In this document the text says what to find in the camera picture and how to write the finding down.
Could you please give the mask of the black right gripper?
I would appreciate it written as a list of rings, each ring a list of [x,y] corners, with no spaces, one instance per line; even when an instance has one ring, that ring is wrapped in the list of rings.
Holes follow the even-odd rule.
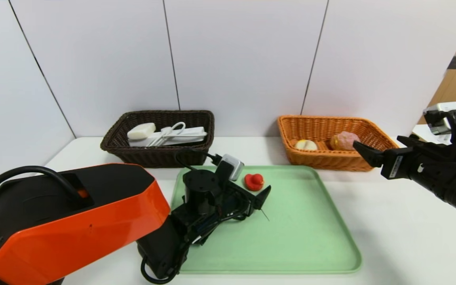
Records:
[[[425,142],[416,135],[399,135],[397,141],[406,147],[382,152],[354,141],[353,148],[371,167],[382,166],[381,175],[387,180],[411,180],[439,199],[445,199],[448,174],[446,167],[439,165],[445,158],[423,147]]]

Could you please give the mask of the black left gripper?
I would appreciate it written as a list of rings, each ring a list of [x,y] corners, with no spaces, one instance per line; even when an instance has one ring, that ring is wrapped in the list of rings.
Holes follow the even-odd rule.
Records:
[[[233,219],[243,221],[252,215],[255,209],[261,210],[272,189],[272,186],[269,185],[254,196],[231,181],[220,182],[220,187],[222,190],[221,221]]]

